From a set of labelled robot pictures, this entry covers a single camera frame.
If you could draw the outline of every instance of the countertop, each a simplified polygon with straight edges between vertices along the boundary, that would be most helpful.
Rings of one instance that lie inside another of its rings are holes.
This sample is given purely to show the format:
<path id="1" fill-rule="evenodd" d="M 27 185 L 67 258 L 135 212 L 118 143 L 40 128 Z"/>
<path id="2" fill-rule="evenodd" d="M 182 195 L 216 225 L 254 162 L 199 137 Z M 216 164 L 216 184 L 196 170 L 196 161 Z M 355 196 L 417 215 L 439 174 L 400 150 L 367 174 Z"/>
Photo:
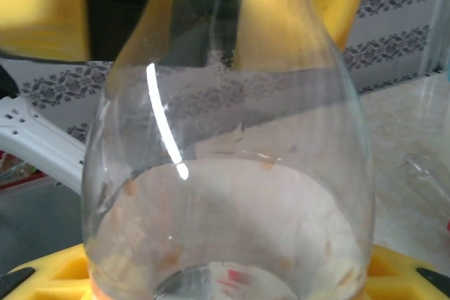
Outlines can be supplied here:
<path id="1" fill-rule="evenodd" d="M 404 156 L 426 155 L 440 161 L 445 155 L 443 128 L 449 94 L 446 74 L 435 74 L 361 97 L 373 144 L 375 243 L 430 262 L 447 275 L 450 204 L 442 202 L 426 179 L 414 186 L 406 182 Z M 436 200 L 439 205 L 432 205 L 430 201 Z"/>

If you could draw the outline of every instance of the glass bottle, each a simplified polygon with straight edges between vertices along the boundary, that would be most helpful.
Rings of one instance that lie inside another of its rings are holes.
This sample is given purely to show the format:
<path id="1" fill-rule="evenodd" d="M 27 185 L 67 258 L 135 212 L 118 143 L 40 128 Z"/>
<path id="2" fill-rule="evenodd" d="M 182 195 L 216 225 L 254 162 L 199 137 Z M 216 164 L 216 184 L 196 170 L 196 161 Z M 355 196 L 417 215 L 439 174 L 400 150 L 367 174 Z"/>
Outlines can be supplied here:
<path id="1" fill-rule="evenodd" d="M 311 0 L 148 0 L 84 165 L 100 299 L 355 299 L 371 152 Z"/>

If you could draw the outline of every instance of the white plastic object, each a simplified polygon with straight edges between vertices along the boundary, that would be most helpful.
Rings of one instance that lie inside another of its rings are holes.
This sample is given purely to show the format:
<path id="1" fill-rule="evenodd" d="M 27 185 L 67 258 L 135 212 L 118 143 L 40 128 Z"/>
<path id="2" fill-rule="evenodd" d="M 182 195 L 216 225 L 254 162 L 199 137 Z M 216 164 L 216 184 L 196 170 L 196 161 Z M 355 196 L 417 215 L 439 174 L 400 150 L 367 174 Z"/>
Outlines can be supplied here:
<path id="1" fill-rule="evenodd" d="M 0 148 L 81 193 L 86 147 L 20 96 L 0 100 Z"/>

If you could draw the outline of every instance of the gray surface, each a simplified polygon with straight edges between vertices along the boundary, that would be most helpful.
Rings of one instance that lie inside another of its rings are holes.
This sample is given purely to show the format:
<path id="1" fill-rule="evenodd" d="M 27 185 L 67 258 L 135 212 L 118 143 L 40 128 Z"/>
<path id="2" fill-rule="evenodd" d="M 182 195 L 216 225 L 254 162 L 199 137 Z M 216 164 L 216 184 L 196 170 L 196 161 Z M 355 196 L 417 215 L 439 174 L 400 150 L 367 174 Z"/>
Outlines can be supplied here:
<path id="1" fill-rule="evenodd" d="M 52 178 L 0 192 L 0 275 L 82 241 L 80 197 Z"/>

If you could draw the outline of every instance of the clear plastic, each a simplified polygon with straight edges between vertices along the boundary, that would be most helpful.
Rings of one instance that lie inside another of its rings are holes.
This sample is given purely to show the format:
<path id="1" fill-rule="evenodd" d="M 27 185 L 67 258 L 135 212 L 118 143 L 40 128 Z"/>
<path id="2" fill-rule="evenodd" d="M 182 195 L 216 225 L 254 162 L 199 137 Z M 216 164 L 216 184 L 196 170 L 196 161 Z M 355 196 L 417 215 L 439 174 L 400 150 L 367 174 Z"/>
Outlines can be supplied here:
<path id="1" fill-rule="evenodd" d="M 359 102 L 311 0 L 148 0 L 82 184 L 97 299 L 355 299 L 373 236 Z"/>

